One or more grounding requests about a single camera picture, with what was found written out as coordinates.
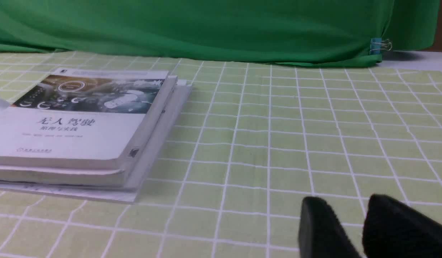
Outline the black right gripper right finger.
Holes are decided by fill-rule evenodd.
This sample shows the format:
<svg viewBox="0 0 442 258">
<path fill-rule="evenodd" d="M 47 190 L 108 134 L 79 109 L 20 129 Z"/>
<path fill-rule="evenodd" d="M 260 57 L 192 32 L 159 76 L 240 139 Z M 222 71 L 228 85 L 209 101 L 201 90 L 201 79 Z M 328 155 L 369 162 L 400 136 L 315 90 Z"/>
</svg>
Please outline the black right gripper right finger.
<svg viewBox="0 0 442 258">
<path fill-rule="evenodd" d="M 442 224 L 391 196 L 373 194 L 363 249 L 368 258 L 442 258 Z"/>
</svg>

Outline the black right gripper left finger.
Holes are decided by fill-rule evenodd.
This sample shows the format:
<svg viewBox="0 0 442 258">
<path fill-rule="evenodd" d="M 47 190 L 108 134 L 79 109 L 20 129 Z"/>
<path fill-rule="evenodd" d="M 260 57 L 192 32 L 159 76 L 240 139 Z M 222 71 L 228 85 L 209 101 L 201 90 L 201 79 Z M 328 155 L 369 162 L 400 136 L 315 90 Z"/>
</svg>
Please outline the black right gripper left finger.
<svg viewBox="0 0 442 258">
<path fill-rule="evenodd" d="M 334 209 L 320 197 L 303 198 L 298 230 L 302 258 L 360 258 Z"/>
</svg>

